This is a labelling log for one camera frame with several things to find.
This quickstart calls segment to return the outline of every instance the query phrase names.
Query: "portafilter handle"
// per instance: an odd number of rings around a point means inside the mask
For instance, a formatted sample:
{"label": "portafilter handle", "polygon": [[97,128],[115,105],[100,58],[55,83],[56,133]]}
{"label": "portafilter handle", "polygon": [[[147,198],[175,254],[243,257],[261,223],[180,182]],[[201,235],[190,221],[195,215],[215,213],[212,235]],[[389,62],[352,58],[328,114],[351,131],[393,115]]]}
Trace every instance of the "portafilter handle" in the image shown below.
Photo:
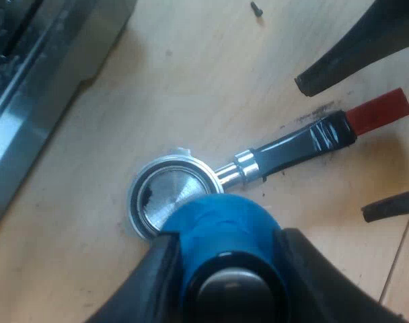
{"label": "portafilter handle", "polygon": [[230,164],[215,171],[224,190],[300,164],[353,144],[357,139],[343,111],[333,112],[258,149],[235,155]]}

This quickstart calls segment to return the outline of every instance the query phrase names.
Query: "blue object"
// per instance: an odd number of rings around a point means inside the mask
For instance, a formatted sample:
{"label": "blue object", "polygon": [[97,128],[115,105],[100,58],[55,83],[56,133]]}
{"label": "blue object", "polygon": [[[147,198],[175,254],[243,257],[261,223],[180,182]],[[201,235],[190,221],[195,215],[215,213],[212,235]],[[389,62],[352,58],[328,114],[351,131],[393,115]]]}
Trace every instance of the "blue object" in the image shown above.
{"label": "blue object", "polygon": [[179,208],[162,228],[178,232],[184,270],[181,303],[195,271],[224,252],[247,252],[274,266],[273,232],[281,230],[260,205],[230,194],[206,195]]}

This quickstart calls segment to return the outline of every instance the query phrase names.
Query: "stainless steel edge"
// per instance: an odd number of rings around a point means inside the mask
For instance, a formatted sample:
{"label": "stainless steel edge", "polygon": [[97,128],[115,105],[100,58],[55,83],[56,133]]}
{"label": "stainless steel edge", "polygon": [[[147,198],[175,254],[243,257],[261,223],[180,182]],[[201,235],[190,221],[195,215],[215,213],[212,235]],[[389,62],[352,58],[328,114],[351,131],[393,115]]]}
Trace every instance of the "stainless steel edge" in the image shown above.
{"label": "stainless steel edge", "polygon": [[0,219],[77,86],[97,73],[135,2],[65,2],[0,114]]}

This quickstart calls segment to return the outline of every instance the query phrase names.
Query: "wooden surface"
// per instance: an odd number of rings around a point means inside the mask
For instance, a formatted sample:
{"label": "wooden surface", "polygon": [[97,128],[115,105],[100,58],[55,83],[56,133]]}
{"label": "wooden surface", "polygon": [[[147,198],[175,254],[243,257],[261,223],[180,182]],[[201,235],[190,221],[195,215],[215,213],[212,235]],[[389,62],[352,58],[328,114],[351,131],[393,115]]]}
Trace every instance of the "wooden surface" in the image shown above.
{"label": "wooden surface", "polygon": [[[322,104],[348,109],[396,87],[409,100],[409,49],[314,98],[293,81],[371,3],[261,0],[257,20],[248,1],[139,0],[0,225],[0,322],[80,322],[110,297],[148,248],[126,223],[126,194],[154,157],[187,147],[216,168]],[[360,212],[405,190],[409,117],[234,193],[409,318],[409,230],[386,284],[408,217],[366,224]]]}

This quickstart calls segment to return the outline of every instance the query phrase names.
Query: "dark stain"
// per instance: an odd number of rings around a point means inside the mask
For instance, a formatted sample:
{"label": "dark stain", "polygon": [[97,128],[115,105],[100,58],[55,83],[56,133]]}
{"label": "dark stain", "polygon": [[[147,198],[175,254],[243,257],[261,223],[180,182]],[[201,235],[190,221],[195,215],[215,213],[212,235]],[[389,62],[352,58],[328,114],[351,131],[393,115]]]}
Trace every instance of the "dark stain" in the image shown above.
{"label": "dark stain", "polygon": [[326,111],[333,108],[335,106],[334,101],[331,101],[329,103],[323,104],[322,106],[319,106],[316,108],[314,111],[311,113],[305,114],[304,116],[300,116],[299,118],[296,119],[297,122],[302,123],[303,121],[312,118],[314,120],[318,120],[322,118],[323,116],[326,115]]}
{"label": "dark stain", "polygon": [[149,199],[152,196],[152,190],[149,188],[149,186],[145,189],[143,192],[143,198],[142,198],[142,205],[143,207],[146,207],[149,203]]}

